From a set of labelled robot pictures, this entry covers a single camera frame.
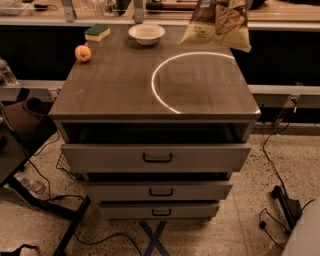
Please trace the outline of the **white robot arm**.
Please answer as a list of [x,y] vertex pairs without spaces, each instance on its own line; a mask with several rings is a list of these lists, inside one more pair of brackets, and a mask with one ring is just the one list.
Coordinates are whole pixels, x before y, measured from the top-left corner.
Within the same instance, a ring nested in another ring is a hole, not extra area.
[[304,208],[281,256],[320,256],[320,199]]

